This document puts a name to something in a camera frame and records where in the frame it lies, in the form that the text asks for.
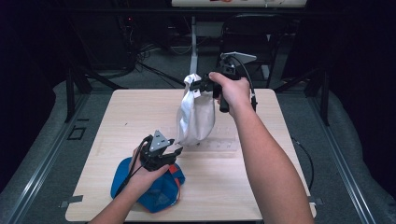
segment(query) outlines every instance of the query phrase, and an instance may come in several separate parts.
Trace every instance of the blue towel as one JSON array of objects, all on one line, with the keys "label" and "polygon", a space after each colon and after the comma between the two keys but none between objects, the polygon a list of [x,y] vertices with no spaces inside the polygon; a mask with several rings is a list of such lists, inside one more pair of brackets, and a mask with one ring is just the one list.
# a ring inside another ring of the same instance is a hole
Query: blue towel
[{"label": "blue towel", "polygon": [[[120,184],[128,175],[131,160],[132,157],[123,160],[117,168],[110,191],[113,199]],[[137,201],[151,213],[159,212],[177,202],[180,186],[184,183],[185,179],[180,167],[177,164],[173,164],[165,174],[154,181],[148,191]]]}]

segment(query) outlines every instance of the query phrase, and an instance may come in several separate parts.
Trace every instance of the hand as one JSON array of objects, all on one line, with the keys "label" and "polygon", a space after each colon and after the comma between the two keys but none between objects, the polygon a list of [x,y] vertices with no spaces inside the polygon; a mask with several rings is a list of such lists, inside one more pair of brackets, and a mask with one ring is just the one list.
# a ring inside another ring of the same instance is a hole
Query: hand
[{"label": "hand", "polygon": [[209,78],[221,85],[221,97],[224,97],[229,104],[231,116],[234,116],[235,110],[239,108],[251,107],[249,83],[245,77],[239,80],[231,80],[220,73],[211,72]]},{"label": "hand", "polygon": [[[133,159],[131,160],[131,163],[129,165],[129,169],[131,169],[132,162],[134,160],[134,157],[136,155],[136,150],[134,150],[134,156]],[[141,166],[140,158],[137,158],[136,164],[134,165],[134,172]],[[152,183],[158,179],[160,176],[165,174],[165,172],[169,169],[169,165],[166,164],[165,166],[161,167],[160,169],[156,171],[148,171],[146,168],[142,167],[139,169],[139,171],[134,174],[134,176],[131,177],[131,179],[128,182],[128,185],[126,188],[134,188],[134,190],[138,190],[139,195],[144,194],[149,187],[151,187]]]}]

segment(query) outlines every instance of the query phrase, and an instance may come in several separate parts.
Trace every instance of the white bag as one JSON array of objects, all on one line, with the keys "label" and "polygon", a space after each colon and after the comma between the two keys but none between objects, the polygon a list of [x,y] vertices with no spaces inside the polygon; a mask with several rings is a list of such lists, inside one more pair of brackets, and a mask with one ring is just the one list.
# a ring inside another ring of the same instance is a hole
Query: white bag
[{"label": "white bag", "polygon": [[201,80],[196,74],[184,78],[186,88],[177,111],[177,139],[181,146],[193,146],[207,138],[215,125],[213,92],[190,91],[193,81]]}]

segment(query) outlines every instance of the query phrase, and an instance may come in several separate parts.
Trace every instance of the human arm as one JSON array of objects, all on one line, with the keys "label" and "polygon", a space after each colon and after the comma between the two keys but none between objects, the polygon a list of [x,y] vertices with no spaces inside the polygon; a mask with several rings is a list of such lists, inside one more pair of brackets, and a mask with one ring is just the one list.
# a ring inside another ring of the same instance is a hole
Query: human arm
[{"label": "human arm", "polygon": [[[140,160],[136,161],[134,171],[141,166]],[[90,223],[123,223],[128,216],[131,207],[144,194],[152,183],[169,169],[169,165],[149,172],[144,167],[134,174],[125,186],[123,191]]]},{"label": "human arm", "polygon": [[264,223],[314,223],[304,185],[284,150],[252,109],[245,78],[209,77],[222,86],[222,96],[238,130],[247,178]]}]

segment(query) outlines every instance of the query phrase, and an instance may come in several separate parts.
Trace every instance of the wooden table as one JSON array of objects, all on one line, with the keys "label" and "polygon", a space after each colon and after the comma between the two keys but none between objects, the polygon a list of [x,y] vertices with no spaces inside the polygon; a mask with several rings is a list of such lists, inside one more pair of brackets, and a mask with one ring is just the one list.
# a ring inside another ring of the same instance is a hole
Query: wooden table
[{"label": "wooden table", "polygon": [[[257,113],[284,148],[304,182],[282,112],[271,90],[256,90]],[[176,114],[183,90],[114,91],[93,142],[74,196],[69,221],[88,221],[111,202],[111,183],[119,163],[132,155],[142,139],[155,130],[176,138]],[[229,114],[219,112],[216,124],[200,147],[185,147],[177,157],[186,182],[177,204],[151,214],[142,205],[131,209],[127,221],[260,220],[262,216],[248,183],[239,138]],[[313,216],[316,209],[311,205]]]}]

